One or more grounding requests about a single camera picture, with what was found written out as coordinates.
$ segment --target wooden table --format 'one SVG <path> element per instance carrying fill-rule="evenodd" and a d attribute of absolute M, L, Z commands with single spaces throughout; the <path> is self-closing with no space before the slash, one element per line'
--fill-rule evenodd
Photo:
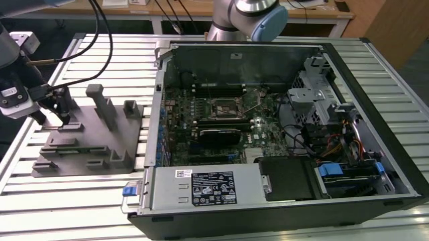
<path fill-rule="evenodd" d="M 165 0 L 157 0 L 161 8 L 172 20 L 175 20 L 171 8 Z M 169 0 L 179 19 L 188 21 L 185 11 L 177 1 Z M 197 2 L 193 0 L 181 0 L 195 21 L 211 22 L 212 3 Z M 160 8 L 153 0 L 148 5 L 129 5 L 124 9 L 104 9 L 104 13 L 109 20 L 149 20 L 152 22 L 153 34 L 161 34 L 161 21 L 167 21 Z M 339 12 L 334 7 L 334 1 L 328 0 L 326 7 L 316 7 L 316 10 L 288 10 L 288 23 L 299 24 L 328 24 L 334 25 L 330 37 L 340 37 L 350 19 L 354 18 L 352 13 Z M 28 19 L 93 19 L 93 12 L 86 0 L 76 0 L 56 9 L 45 9 L 29 14 L 17 16 L 16 18 Z"/>

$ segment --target aluminum table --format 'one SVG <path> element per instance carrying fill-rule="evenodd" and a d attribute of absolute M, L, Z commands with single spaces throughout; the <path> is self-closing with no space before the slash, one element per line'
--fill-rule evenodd
<path fill-rule="evenodd" d="M 90 34 L 76 35 L 64 56 L 85 48 Z M 141 177 L 159 40 L 203 40 L 201 36 L 113 35 L 112 62 L 98 79 L 70 86 L 78 105 L 89 83 L 101 83 L 113 104 L 135 99 L 144 105 L 136 172 L 123 175 L 33 178 L 32 165 L 49 135 L 26 119 L 0 163 L 0 241 L 4 240 L 147 240 L 121 213 L 121 187 Z M 372 45 L 359 39 L 278 38 L 280 42 L 330 42 L 343 58 L 384 121 L 429 180 L 429 109 Z M 61 63 L 49 80 L 60 84 L 92 76 L 108 55 L 108 38 L 100 35 L 92 49 Z M 347 93 L 338 86 L 344 98 Z M 133 207 L 137 200 L 128 198 Z M 387 213 L 352 226 L 299 229 L 200 238 L 200 240 L 429 240 L 429 206 Z"/>

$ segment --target cable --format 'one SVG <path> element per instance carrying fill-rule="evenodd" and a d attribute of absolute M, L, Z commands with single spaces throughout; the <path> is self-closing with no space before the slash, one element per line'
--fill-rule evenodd
<path fill-rule="evenodd" d="M 193 22 L 193 19 L 192 19 L 191 15 L 188 14 L 188 11 L 187 11 L 187 9 L 185 9 L 185 7 L 184 7 L 183 3 L 181 3 L 181 0 L 177 0 L 177 1 L 179 1 L 180 5 L 181 5 L 181 7 L 183 7 L 184 11 L 185 11 L 185 14 L 188 15 L 189 21 L 192 22 L 193 29 L 195 29 L 195 34 L 197 34 L 197 27 L 196 27 L 196 24 L 195 24 L 195 22 Z"/>
<path fill-rule="evenodd" d="M 81 80 L 76 80 L 76 81 L 72 81 L 69 83 L 64 83 L 64 84 L 60 84 L 57 86 L 53 86 L 52 90 L 60 89 L 60 88 L 64 88 L 64 87 L 66 87 L 66 86 L 69 86 L 72 84 L 78 84 L 78 83 L 86 82 L 86 81 L 89 81 L 92 79 L 96 79 L 101 75 L 104 70 L 106 69 L 109 61 L 112 59 L 112 55 L 113 55 L 113 37 L 112 37 L 112 33 L 110 33 L 108 22 L 106 22 L 106 18 L 105 18 L 104 12 L 102 12 L 101 7 L 100 7 L 98 3 L 96 2 L 96 0 L 88 0 L 88 1 L 90 1 L 93 3 L 93 5 L 94 5 L 94 7 L 96 7 L 96 9 L 97 9 L 97 11 L 98 11 L 98 13 L 101 15 L 101 18 L 102 18 L 102 21 L 104 21 L 104 25 L 105 25 L 105 29 L 106 29 L 108 41 L 109 41 L 109 52 L 108 52 L 106 61 L 105 61 L 105 64 L 104 64 L 102 68 L 100 69 L 100 71 L 98 71 L 98 73 L 96 75 L 93 75 L 89 78 L 84 78 Z"/>
<path fill-rule="evenodd" d="M 286 0 L 286 1 L 287 1 L 287 3 L 290 4 L 290 6 L 292 6 L 292 8 L 295 8 L 295 9 L 303 9 L 303 12 L 304 12 L 304 14 L 306 14 L 306 24 L 307 24 L 307 23 L 308 23 L 307 10 L 315 10 L 315 9 L 308 9 L 308 8 L 306 8 L 306 7 L 300 4 L 300 2 L 296 2 L 296 3 L 302 6 L 302 8 L 299 8 L 299 7 L 294 6 L 294 5 L 290 3 L 288 0 Z"/>
<path fill-rule="evenodd" d="M 90 4 L 92 10 L 93 10 L 94 19 L 96 19 L 96 21 L 94 21 L 94 36 L 93 36 L 93 39 L 92 39 L 89 45 L 77 54 L 73 54 L 72 56 L 69 56 L 66 58 L 29 61 L 29 62 L 26 62 L 28 66 L 50 65 L 50 64 L 57 64 L 57 63 L 65 62 L 65 61 L 81 56 L 92 48 L 92 46 L 93 46 L 93 44 L 94 44 L 94 42 L 96 42 L 96 40 L 98 38 L 100 18 L 98 18 L 98 13 L 96 11 L 96 7 L 93 5 L 92 0 L 88 0 L 88 2 Z"/>
<path fill-rule="evenodd" d="M 176 31 L 176 33 L 177 33 L 177 34 L 181 34 L 181 29 L 180 29 L 180 27 L 177 26 L 177 24 L 175 24 L 175 23 L 172 22 L 172 20 L 171 20 L 171 18 L 168 17 L 168 15 L 167 15 L 165 11 L 163 10 L 163 8 L 161 8 L 161 6 L 160 6 L 160 4 L 159 4 L 157 0 L 155 0 L 155 3 L 156 3 L 156 5 L 157 5 L 157 7 L 159 7 L 159 9 L 160 9 L 161 13 L 163 13 L 163 14 L 164 14 L 164 16 L 167 17 L 168 22 L 169 22 L 171 26 L 172 26 L 173 30 Z"/>
<path fill-rule="evenodd" d="M 327 138 L 327 148 L 330 147 L 330 141 L 331 141 L 331 139 L 332 139 L 332 137 L 336 137 L 336 136 L 339 136 L 340 134 L 332 134 L 332 135 L 330 135 L 330 137 Z"/>
<path fill-rule="evenodd" d="M 168 4 L 168 6 L 169 6 L 169 8 L 171 8 L 171 11 L 172 11 L 173 16 L 175 16 L 175 19 L 176 19 L 176 22 L 177 22 L 177 25 L 179 25 L 179 28 L 180 28 L 180 35 L 181 35 L 181 34 L 184 33 L 183 26 L 181 26 L 181 22 L 180 22 L 180 20 L 179 20 L 179 17 L 177 17 L 176 14 L 175 14 L 175 10 L 173 10 L 173 8 L 172 8 L 172 5 L 171 5 L 171 3 L 169 3 L 169 0 L 167 0 L 167 4 Z"/>
<path fill-rule="evenodd" d="M 288 132 L 284 132 L 284 134 L 300 144 L 300 146 L 306 149 L 310 156 L 314 156 L 314 157 L 318 156 L 316 153 L 311 150 L 311 148 L 298 138 L 295 138 Z"/>

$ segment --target white label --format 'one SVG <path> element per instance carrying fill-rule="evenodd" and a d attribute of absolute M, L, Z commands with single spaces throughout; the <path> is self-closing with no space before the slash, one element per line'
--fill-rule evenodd
<path fill-rule="evenodd" d="M 338 18 L 338 19 L 351 19 L 352 16 L 338 15 L 336 18 Z"/>
<path fill-rule="evenodd" d="M 175 177 L 181 178 L 181 177 L 189 177 L 192 174 L 192 170 L 176 170 L 175 171 Z"/>
<path fill-rule="evenodd" d="M 243 58 L 243 54 L 239 54 L 239 53 L 231 54 L 231 59 L 241 59 L 241 58 Z"/>
<path fill-rule="evenodd" d="M 221 199 L 235 199 L 235 195 L 223 195 Z"/>
<path fill-rule="evenodd" d="M 148 11 L 129 11 L 131 14 L 148 14 Z"/>
<path fill-rule="evenodd" d="M 4 97 L 8 97 L 8 96 L 10 96 L 10 95 L 14 95 L 17 92 L 18 92 L 18 90 L 17 90 L 14 87 L 12 87 L 12 88 L 9 88 L 9 89 L 2 90 L 2 91 L 1 91 L 1 95 L 2 95 Z"/>

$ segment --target black cable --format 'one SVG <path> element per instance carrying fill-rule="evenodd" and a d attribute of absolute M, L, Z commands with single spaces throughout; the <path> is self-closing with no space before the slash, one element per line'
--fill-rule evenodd
<path fill-rule="evenodd" d="M 199 32 L 197 32 L 197 27 L 196 27 L 196 24 L 195 24 L 195 22 L 193 22 L 193 19 L 192 19 L 191 15 L 188 14 L 188 11 L 187 11 L 187 9 L 185 9 L 185 7 L 184 7 L 183 3 L 181 3 L 181 0 L 177 0 L 177 1 L 179 1 L 180 5 L 181 5 L 181 7 L 183 7 L 184 11 L 185 11 L 185 14 L 188 15 L 189 21 L 192 22 L 193 29 L 195 29 L 195 34 L 197 34 L 197 33 L 199 33 Z"/>
<path fill-rule="evenodd" d="M 279 105 L 278 105 L 278 107 L 276 107 L 276 111 L 275 111 L 275 113 L 274 113 L 274 116 L 278 116 L 279 113 L 280 113 L 280 106 L 282 106 L 282 104 L 283 104 L 286 95 L 287 95 L 287 94 L 283 94 L 283 95 L 282 95 L 282 98 L 280 98 Z"/>
<path fill-rule="evenodd" d="M 307 10 L 315 10 L 315 9 L 308 9 L 308 8 L 306 8 L 306 7 L 300 4 L 300 2 L 296 2 L 296 3 L 302 6 L 302 8 L 295 7 L 295 6 L 290 3 L 288 0 L 286 0 L 286 1 L 287 1 L 287 3 L 290 4 L 290 6 L 292 6 L 295 9 L 303 9 L 303 12 L 304 12 L 304 14 L 306 14 L 306 24 L 307 24 L 307 23 L 308 23 Z"/>
<path fill-rule="evenodd" d="M 88 0 L 88 1 L 90 1 L 93 3 L 93 5 L 94 5 L 94 7 L 96 7 L 96 9 L 97 9 L 97 11 L 98 11 L 98 13 L 101 15 L 101 18 L 102 18 L 102 21 L 104 21 L 104 25 L 105 25 L 105 29 L 106 29 L 108 41 L 109 41 L 109 52 L 108 52 L 106 61 L 105 61 L 105 64 L 104 64 L 102 68 L 100 69 L 100 71 L 98 71 L 98 73 L 96 75 L 93 75 L 89 78 L 84 78 L 84 79 L 72 81 L 69 83 L 64 83 L 64 84 L 60 84 L 57 86 L 53 86 L 52 90 L 60 89 L 60 88 L 64 88 L 64 87 L 66 87 L 66 86 L 69 86 L 72 84 L 78 84 L 78 83 L 86 82 L 86 81 L 89 81 L 92 79 L 96 79 L 101 75 L 104 70 L 106 69 L 109 61 L 112 59 L 112 55 L 113 55 L 113 37 L 112 37 L 112 33 L 110 33 L 108 22 L 106 22 L 106 18 L 105 18 L 104 12 L 102 12 L 101 7 L 100 7 L 98 3 L 96 2 L 96 0 Z"/>
<path fill-rule="evenodd" d="M 176 23 L 177 23 L 177 26 L 179 26 L 180 32 L 181 32 L 180 34 L 183 34 L 183 33 L 184 33 L 184 30 L 183 30 L 181 22 L 180 22 L 180 20 L 179 20 L 179 17 L 177 17 L 176 14 L 175 14 L 175 10 L 173 10 L 173 8 L 172 8 L 172 5 L 171 5 L 171 3 L 169 3 L 169 0 L 167 0 L 167 4 L 168 4 L 168 6 L 169 6 L 169 8 L 171 8 L 171 11 L 172 11 L 173 16 L 175 16 Z"/>
<path fill-rule="evenodd" d="M 84 48 L 84 50 L 81 50 L 77 54 L 66 57 L 66 58 L 62 58 L 62 59 L 54 59 L 54 63 L 61 63 L 61 62 L 65 62 L 78 56 L 81 56 L 93 46 L 97 38 L 98 38 L 98 25 L 100 25 L 100 18 L 98 18 L 98 13 L 96 12 L 96 7 L 93 5 L 93 2 L 92 0 L 88 0 L 89 4 L 90 4 L 90 7 L 92 7 L 92 10 L 93 10 L 93 14 L 94 14 L 94 19 L 96 19 L 96 22 L 94 22 L 94 36 L 93 36 L 93 39 L 89 43 L 89 45 Z"/>
<path fill-rule="evenodd" d="M 316 153 L 311 150 L 311 148 L 298 139 L 295 138 L 288 132 L 284 132 L 284 134 L 294 140 L 296 141 L 300 146 L 306 149 L 307 153 L 312 157 L 318 157 Z"/>
<path fill-rule="evenodd" d="M 180 34 L 180 33 L 179 33 L 180 28 L 179 28 L 179 26 L 172 22 L 172 20 L 171 20 L 171 18 L 168 17 L 168 15 L 167 15 L 165 11 L 163 10 L 163 8 L 161 8 L 161 6 L 160 6 L 160 4 L 159 4 L 157 0 L 155 0 L 155 3 L 156 3 L 156 5 L 157 5 L 157 7 L 159 7 L 159 9 L 160 9 L 161 13 L 164 14 L 165 18 L 168 19 L 168 22 L 169 22 L 171 26 L 172 26 L 173 30 L 177 32 L 177 34 Z"/>

